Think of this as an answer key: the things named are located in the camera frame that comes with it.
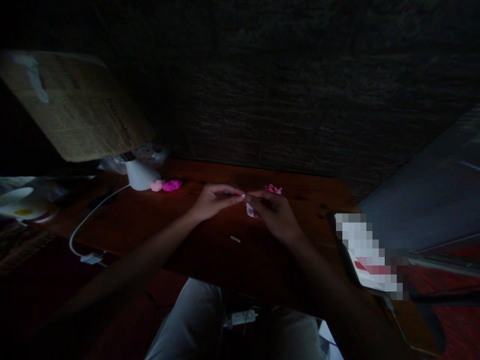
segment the hand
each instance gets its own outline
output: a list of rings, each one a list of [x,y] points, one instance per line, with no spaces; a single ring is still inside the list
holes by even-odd
[[[267,207],[259,198],[268,200],[271,206]],[[291,247],[305,237],[285,196],[258,190],[246,194],[244,200],[265,222],[272,235],[285,246]]]
[[[199,223],[212,218],[220,210],[241,203],[244,192],[228,184],[207,184],[188,214]]]

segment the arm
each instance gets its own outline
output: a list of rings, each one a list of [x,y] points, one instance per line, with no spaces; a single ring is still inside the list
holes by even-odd
[[[157,271],[202,221],[240,203],[243,191],[227,184],[208,184],[184,215],[106,268],[22,346],[25,357],[39,353],[80,359],[119,311],[147,287]]]
[[[268,200],[271,206],[265,206],[259,198]],[[253,191],[246,195],[245,201],[302,269],[314,298],[325,310],[325,320],[345,359],[356,359],[359,354],[369,359],[416,359],[386,319],[315,249],[284,196]]]

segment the plastic bag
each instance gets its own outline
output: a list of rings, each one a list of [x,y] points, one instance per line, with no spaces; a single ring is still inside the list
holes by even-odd
[[[150,165],[154,169],[161,167],[169,156],[166,148],[153,142],[140,146],[131,152],[137,159]],[[101,158],[98,169],[109,170],[122,175],[127,173],[125,159],[121,155]]]

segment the leg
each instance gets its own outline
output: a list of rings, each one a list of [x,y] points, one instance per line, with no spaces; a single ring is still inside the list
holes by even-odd
[[[264,359],[327,358],[321,349],[317,320],[285,307],[274,306],[265,314],[259,341],[264,344]]]
[[[218,358],[224,320],[222,290],[189,278],[145,360]]]

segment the power strip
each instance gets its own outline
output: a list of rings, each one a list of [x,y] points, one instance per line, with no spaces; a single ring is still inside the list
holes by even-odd
[[[235,326],[235,325],[253,323],[257,318],[257,316],[258,314],[255,312],[254,309],[251,309],[248,311],[234,312],[231,315],[227,316],[226,321],[223,324],[223,327],[226,328],[230,324],[231,326]]]

